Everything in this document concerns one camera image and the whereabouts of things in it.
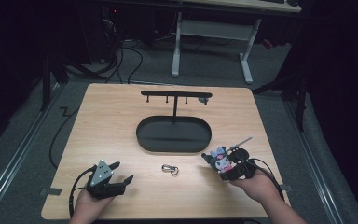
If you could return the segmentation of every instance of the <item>metal carabiner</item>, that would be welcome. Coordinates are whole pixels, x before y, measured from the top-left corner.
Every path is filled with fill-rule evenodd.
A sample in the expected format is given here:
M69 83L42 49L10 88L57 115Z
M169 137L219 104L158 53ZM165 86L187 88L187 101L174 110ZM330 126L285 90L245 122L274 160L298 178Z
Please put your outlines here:
M170 166L167 164L162 165L161 170L164 172L171 172L171 175L177 175L179 173L179 169L176 166Z

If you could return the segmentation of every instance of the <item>hand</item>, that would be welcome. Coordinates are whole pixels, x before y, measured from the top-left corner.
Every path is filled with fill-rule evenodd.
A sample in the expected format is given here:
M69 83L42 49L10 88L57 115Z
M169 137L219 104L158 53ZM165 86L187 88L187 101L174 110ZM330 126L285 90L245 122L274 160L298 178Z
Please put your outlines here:
M263 203L265 200L281 198L272 181L260 170L255 170L252 178L233 180L230 181L230 184L243 189L251 199L259 203Z
M92 223L100 216L104 208L110 204L114 198L115 197L98 200L93 198L85 189L82 189L77 197L75 212L69 223Z

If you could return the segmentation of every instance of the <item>desk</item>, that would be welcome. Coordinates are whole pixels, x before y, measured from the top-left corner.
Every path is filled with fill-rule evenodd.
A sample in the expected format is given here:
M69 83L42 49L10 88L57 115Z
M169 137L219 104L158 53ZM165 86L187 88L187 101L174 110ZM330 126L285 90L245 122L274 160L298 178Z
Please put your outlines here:
M218 5L225 7L248 7L258 10L272 10L288 13L298 13L301 10L301 7L291 7L286 2L284 4L278 4L259 0L182 0L180 3L182 4L182 2ZM257 35L260 22L260 19L256 19L253 25L237 25L209 21L183 20L182 13L179 12L176 25L175 50L172 60L172 76L179 76L181 35L200 35L246 41L246 47L244 48L243 53L239 55L239 58L245 82L247 84L252 84L253 79L249 69L248 57L252 49L252 45L255 42L255 36Z
M150 96L141 91L203 91L213 97L208 104L197 98L179 99L177 116L204 119L212 129L212 140L200 153L152 153L141 148L136 127L146 117L172 115L173 99ZM223 182L200 156L220 146L242 145L251 158L265 161L281 184L263 123L252 92L245 88L89 85L71 135L51 184L62 189L49 195L42 210L45 219L68 219L68 197L76 178L100 159L120 161L112 182L134 175L123 196L116 197L101 219L229 218L266 217L263 208L236 187ZM179 168L179 175L161 171L163 164ZM84 186L83 177L78 186Z

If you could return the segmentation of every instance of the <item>black tray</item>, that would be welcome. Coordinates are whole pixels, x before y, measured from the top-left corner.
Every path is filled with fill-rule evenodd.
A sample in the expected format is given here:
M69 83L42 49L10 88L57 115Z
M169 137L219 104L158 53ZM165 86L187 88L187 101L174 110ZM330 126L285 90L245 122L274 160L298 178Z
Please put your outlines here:
M143 119L137 129L139 145L152 152L200 152L211 141L211 127L195 117L152 116Z

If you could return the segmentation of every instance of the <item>person's left hand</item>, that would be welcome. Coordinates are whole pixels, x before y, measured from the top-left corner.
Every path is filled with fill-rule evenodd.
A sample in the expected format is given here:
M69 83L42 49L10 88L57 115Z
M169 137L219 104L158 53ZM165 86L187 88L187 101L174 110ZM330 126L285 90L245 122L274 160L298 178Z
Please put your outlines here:
M75 212L69 223L92 223L114 198L115 197L98 200L93 198L86 189L82 189L77 197Z

